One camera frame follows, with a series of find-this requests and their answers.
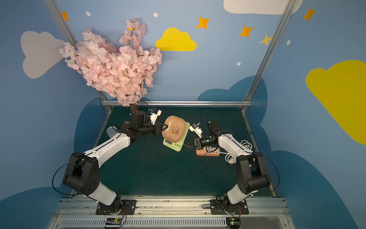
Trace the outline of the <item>orange power strip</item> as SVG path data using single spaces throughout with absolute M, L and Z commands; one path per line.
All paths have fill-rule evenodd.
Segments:
M 220 156 L 220 149 L 216 149 L 216 148 L 208 148 L 206 150 L 206 148 L 203 148 L 201 150 L 196 150 L 196 154 L 200 157 L 203 156 Z

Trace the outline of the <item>green electronic kitchen scale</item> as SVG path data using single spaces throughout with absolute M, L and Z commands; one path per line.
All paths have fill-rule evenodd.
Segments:
M 186 122 L 185 132 L 184 132 L 184 134 L 183 134 L 180 141 L 173 143 L 173 142 L 170 142 L 170 141 L 168 141 L 167 139 L 164 138 L 163 145 L 170 148 L 170 149 L 172 149 L 172 150 L 174 150 L 174 151 L 176 151 L 176 152 L 180 152 L 183 145 L 184 145 L 184 141 L 186 139 L 186 136 L 187 136 L 187 133 L 188 133 L 188 130 L 189 130 L 189 126 L 190 126 L 190 124 L 188 122 Z

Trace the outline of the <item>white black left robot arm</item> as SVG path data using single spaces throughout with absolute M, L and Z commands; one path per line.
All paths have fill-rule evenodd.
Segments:
M 74 152 L 67 163 L 63 184 L 107 207 L 120 205 L 119 195 L 101 182 L 100 168 L 142 135 L 158 135 L 166 130 L 168 125 L 156 121 L 161 113 L 157 108 L 149 109 L 148 114 L 134 110 L 130 121 L 126 121 L 109 140 L 84 153 Z

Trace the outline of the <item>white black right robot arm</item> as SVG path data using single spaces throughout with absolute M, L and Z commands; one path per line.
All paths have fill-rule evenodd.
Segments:
M 208 148 L 212 145 L 214 150 L 219 148 L 226 151 L 236 164 L 236 185 L 225 193 L 224 202 L 233 206 L 243 202 L 250 195 L 262 191 L 271 185 L 265 156 L 246 148 L 237 141 L 231 133 L 222 130 L 217 120 L 207 122 L 209 134 L 204 135 L 201 124 L 192 124 L 189 130 L 198 135 L 194 139 L 197 150 Z

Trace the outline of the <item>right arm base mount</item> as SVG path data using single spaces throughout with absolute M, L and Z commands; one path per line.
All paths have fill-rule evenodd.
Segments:
M 241 201 L 236 204 L 231 204 L 226 197 L 216 196 L 210 200 L 209 209 L 212 215 L 248 215 L 249 208 L 247 202 Z

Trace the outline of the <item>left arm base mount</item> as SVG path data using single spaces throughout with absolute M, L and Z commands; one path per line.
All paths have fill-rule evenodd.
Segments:
M 122 216 L 133 215 L 136 209 L 137 200 L 135 199 L 117 199 L 111 205 L 105 205 L 103 203 L 98 203 L 96 215 L 117 215 Z

